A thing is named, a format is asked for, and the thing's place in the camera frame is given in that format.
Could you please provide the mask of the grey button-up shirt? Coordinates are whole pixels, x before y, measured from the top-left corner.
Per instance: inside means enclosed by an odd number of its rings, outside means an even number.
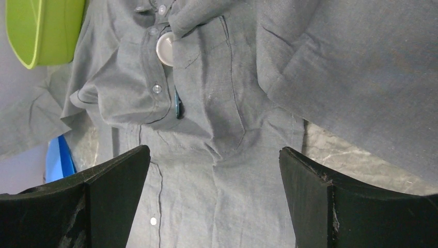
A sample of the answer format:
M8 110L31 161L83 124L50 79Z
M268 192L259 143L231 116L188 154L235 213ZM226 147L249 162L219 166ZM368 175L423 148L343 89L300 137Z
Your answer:
M81 112L100 161L148 145L128 247L295 246L278 158L306 121L437 185L437 1L91 1L63 75L1 110L1 158Z

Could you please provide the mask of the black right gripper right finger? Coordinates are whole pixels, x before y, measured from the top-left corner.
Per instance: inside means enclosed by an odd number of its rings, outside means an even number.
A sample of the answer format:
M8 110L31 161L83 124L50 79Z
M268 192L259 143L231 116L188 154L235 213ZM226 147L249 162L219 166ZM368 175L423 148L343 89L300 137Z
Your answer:
M290 147L279 167L296 247L437 247L437 195L376 187Z

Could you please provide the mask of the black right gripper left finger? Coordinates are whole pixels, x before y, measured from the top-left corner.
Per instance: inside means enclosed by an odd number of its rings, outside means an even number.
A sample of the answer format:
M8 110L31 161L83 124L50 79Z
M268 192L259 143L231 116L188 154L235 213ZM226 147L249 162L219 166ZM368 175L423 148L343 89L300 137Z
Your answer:
M1 195L1 247L125 247L150 163L140 145L66 178Z

